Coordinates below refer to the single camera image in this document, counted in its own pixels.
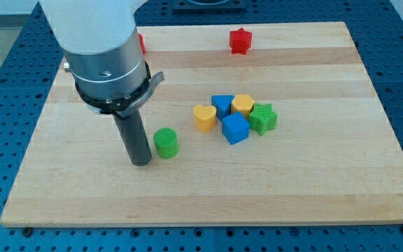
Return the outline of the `black tool flange with clamp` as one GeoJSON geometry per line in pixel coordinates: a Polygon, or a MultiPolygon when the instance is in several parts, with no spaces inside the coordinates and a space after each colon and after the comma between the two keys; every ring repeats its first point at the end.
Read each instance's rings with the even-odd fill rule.
{"type": "Polygon", "coordinates": [[[129,114],[139,110],[153,95],[157,86],[164,81],[164,73],[157,72],[150,78],[146,78],[142,85],[133,93],[128,94],[119,99],[96,99],[85,94],[75,82],[75,88],[79,97],[88,105],[91,106],[96,113],[100,114],[115,114],[121,117],[126,117],[129,114]]]}

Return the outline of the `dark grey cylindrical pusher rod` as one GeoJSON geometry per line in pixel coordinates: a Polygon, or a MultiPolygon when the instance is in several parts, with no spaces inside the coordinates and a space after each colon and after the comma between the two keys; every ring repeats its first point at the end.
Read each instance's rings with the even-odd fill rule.
{"type": "Polygon", "coordinates": [[[152,153],[140,112],[136,110],[125,117],[117,114],[113,117],[131,163],[137,167],[147,165],[152,160],[152,153]]]}

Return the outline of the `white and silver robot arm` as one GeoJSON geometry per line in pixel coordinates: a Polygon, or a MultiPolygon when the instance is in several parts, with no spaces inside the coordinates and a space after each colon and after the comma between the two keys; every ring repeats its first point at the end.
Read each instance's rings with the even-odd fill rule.
{"type": "Polygon", "coordinates": [[[80,98],[111,114],[133,165],[152,159],[139,109],[164,74],[150,74],[134,14],[144,0],[40,0],[80,98]]]}

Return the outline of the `red block behind arm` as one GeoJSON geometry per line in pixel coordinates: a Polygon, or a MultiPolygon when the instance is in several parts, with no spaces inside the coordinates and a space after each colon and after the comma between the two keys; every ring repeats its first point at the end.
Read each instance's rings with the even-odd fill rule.
{"type": "Polygon", "coordinates": [[[146,47],[145,47],[145,43],[144,43],[144,40],[143,40],[143,35],[138,34],[138,36],[139,36],[139,42],[140,42],[142,54],[145,55],[146,54],[146,47]]]}

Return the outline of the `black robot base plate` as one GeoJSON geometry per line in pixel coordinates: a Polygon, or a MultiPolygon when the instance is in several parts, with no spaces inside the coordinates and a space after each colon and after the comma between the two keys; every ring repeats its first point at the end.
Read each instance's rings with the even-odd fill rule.
{"type": "Polygon", "coordinates": [[[234,13],[247,9],[248,0],[172,0],[174,13],[234,13]]]}

